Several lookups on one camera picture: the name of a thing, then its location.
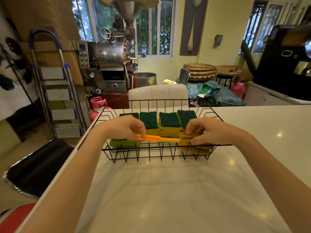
cardboard box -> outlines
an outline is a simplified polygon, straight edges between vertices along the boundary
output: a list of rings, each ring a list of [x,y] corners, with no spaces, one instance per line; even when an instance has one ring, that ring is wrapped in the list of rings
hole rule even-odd
[[[29,62],[33,63],[28,43],[19,43]],[[83,85],[75,41],[60,41],[65,63],[69,64],[75,85]],[[35,57],[38,67],[61,67],[59,51],[55,42],[35,42]]]
[[[78,26],[72,12],[71,0],[2,0],[23,42],[30,30],[45,29],[59,40],[80,40]],[[36,41],[50,41],[46,34],[38,34]]]

coffee machine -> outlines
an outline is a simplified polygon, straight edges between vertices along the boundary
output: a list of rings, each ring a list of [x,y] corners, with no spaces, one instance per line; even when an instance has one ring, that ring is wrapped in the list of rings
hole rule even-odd
[[[254,83],[311,101],[311,24],[276,25],[263,42]]]
[[[135,47],[136,16],[144,8],[151,8],[158,0],[98,0],[113,7],[118,14],[112,29],[103,28],[101,35],[105,42],[78,41],[78,56],[84,85],[93,96],[127,95],[131,88],[128,70],[132,60],[131,51]]]

black wire basket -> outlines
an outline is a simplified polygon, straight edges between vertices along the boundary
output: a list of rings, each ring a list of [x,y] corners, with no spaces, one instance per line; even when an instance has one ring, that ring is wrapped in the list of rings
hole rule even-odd
[[[215,117],[221,121],[222,118],[211,108],[211,107],[200,107],[194,101],[191,100],[133,100],[126,101],[129,104],[129,109],[112,109],[105,110],[103,109],[100,112],[100,115],[96,118],[94,125],[106,121],[108,119],[116,118],[119,114],[122,113],[140,113],[140,112],[177,112],[177,110],[194,110],[196,116],[200,117]],[[112,101],[114,105],[115,103],[121,103],[124,105],[125,101]],[[150,142],[150,141],[142,141],[139,147],[135,148],[123,148],[122,146],[119,148],[112,148],[109,146],[109,140],[106,141],[102,151],[106,154],[109,160],[112,160],[115,163],[116,160],[124,160],[127,162],[128,159],[137,159],[137,162],[140,159],[148,158],[160,158],[162,160],[163,157],[172,157],[182,156],[184,160],[187,157],[193,156],[196,160],[199,156],[204,156],[207,160],[209,159],[212,152],[216,149],[217,146],[228,146],[228,145],[191,145],[191,143],[187,146],[178,145],[178,143],[159,143],[159,142]],[[179,148],[186,147],[186,151],[181,151]],[[199,148],[198,153],[192,153],[189,151],[190,147]],[[200,150],[202,147],[211,147],[211,152],[209,155],[200,154]]]

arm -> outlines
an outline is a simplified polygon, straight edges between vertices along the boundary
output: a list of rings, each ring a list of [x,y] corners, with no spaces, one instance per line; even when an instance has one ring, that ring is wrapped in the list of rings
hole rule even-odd
[[[193,119],[186,132],[202,133],[192,145],[232,144],[245,157],[273,204],[293,233],[311,229],[311,189],[281,164],[248,132],[215,118]]]
[[[21,232],[75,232],[103,145],[109,138],[137,140],[133,131],[146,135],[143,122],[132,115],[96,125]]]

panda mural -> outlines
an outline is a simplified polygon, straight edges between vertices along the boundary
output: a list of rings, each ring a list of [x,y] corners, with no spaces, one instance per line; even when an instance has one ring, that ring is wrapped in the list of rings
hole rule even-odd
[[[37,89],[22,50],[13,22],[0,7],[0,120],[37,98]]]

